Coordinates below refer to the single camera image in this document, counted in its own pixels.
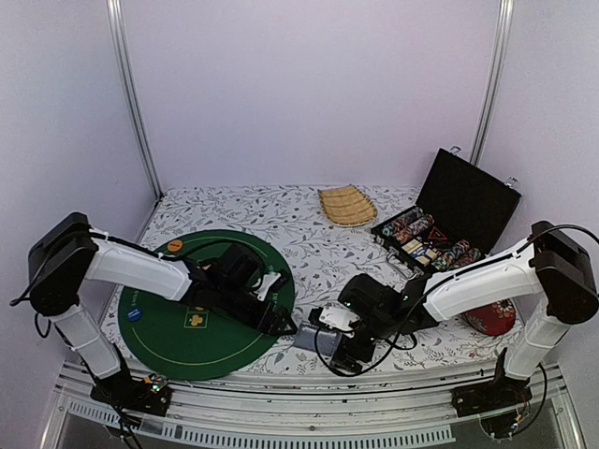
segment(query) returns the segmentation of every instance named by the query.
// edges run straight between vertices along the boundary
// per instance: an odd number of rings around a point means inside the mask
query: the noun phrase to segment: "blue poker chip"
[[[132,307],[127,312],[127,321],[129,323],[135,323],[135,322],[137,322],[137,321],[139,321],[141,319],[141,315],[142,314],[143,314],[143,312],[141,311],[141,308],[139,308],[139,307]]]

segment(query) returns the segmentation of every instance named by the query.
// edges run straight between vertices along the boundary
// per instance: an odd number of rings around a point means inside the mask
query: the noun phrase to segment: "case handle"
[[[518,184],[518,183],[519,183],[519,181],[516,178],[514,178],[513,176],[510,176],[507,179],[507,181],[504,182],[504,184],[506,186],[508,186],[510,189],[513,189],[514,187],[516,187],[516,184]]]
[[[387,254],[387,258],[386,258],[386,262],[388,263],[388,265],[390,267],[392,267],[395,271],[397,271],[399,273],[399,275],[404,278],[406,281],[410,281],[411,279],[415,278],[416,276],[422,274],[422,272],[416,268],[414,270],[411,270],[409,267],[407,267],[405,264],[401,263],[399,260],[397,260],[397,258],[393,255],[393,253],[389,253]]]

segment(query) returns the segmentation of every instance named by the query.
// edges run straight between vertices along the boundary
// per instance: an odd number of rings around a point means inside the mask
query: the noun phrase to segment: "round poker mat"
[[[210,230],[187,234],[162,245],[158,252],[176,254],[215,240],[190,257],[208,260],[221,255],[234,241],[250,246],[268,270],[291,272],[289,265],[266,241],[237,231]],[[293,310],[295,289],[289,280],[269,295]],[[125,288],[119,302],[119,328],[127,347],[148,368],[168,377],[202,381],[224,376],[257,360],[277,341],[220,313],[186,307],[141,290]]]

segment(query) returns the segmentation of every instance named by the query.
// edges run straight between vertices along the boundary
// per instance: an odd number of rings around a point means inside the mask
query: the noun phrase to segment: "wicker basket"
[[[376,218],[376,207],[354,185],[319,190],[318,197],[325,215],[337,226],[365,225]]]

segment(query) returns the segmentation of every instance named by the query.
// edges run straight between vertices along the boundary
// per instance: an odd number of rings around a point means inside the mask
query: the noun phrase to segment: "floral tablecloth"
[[[335,302],[345,284],[360,272],[402,289],[404,280],[387,264],[387,252],[374,243],[369,230],[410,207],[418,190],[359,188],[379,212],[375,223],[360,228],[341,228],[329,223],[320,208],[318,187],[173,189],[160,203],[141,244],[156,248],[183,234],[204,229],[233,229],[264,239],[279,250],[293,271],[297,292],[293,315],[298,323],[307,319],[313,307]],[[117,323],[120,293],[118,289],[110,302],[102,330],[125,357],[133,357]],[[377,371],[428,369],[488,360],[513,341],[521,329],[521,321],[517,319],[507,334],[488,337],[457,317],[436,328],[417,332],[416,349],[393,351]],[[269,351],[241,371],[294,375],[327,372],[315,353],[294,348],[292,343],[293,337],[280,338]],[[385,350],[385,344],[381,344],[374,357]]]

